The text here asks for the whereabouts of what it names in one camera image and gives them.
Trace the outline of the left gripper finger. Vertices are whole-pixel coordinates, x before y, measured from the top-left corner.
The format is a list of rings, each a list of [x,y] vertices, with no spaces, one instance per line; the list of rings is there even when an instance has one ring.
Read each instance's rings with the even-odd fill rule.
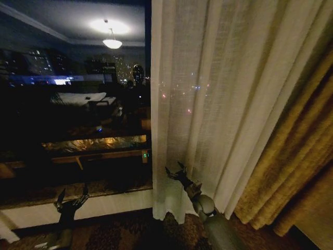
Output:
[[[74,207],[80,208],[87,201],[88,198],[89,198],[88,185],[86,183],[86,184],[84,184],[82,195],[78,199],[75,200]]]
[[[59,194],[56,202],[54,203],[54,206],[56,207],[57,210],[62,210],[62,202],[65,197],[65,192],[66,189],[63,189],[62,192]]]

